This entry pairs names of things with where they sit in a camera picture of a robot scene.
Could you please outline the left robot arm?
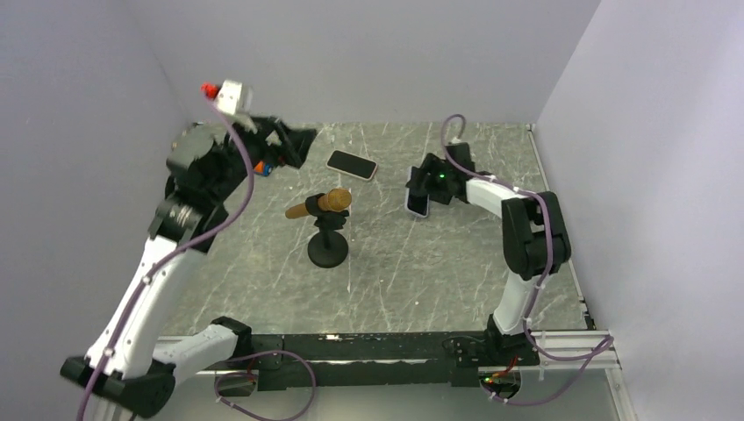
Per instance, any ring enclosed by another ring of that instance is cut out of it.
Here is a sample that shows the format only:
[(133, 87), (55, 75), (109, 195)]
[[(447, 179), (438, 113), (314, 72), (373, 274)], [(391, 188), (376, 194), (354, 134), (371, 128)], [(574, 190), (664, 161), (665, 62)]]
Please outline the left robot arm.
[(115, 420), (123, 411), (131, 419), (151, 418), (191, 376), (220, 362), (243, 367), (254, 357), (251, 328), (229, 317), (169, 346), (158, 339), (183, 286), (238, 217), (225, 200), (241, 184), (254, 186), (257, 164), (300, 168), (317, 134), (262, 117), (252, 130), (240, 123), (223, 130), (195, 124), (174, 141), (165, 196), (132, 282), (95, 343), (61, 367), (62, 377), (100, 402), (94, 411), (81, 406), (79, 419)]

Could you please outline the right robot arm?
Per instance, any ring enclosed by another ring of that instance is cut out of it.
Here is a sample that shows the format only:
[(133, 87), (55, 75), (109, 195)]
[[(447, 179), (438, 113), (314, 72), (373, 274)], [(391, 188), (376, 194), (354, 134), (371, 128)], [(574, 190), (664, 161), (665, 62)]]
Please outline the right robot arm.
[(535, 193), (475, 170), (470, 159), (428, 154), (409, 170), (405, 208), (424, 217), (430, 203), (453, 199), (472, 204), (500, 218), (502, 248), (509, 269), (496, 309), (489, 316), (481, 348), (493, 363), (537, 360), (529, 329), (533, 309), (547, 281), (571, 257), (569, 235), (557, 195)]

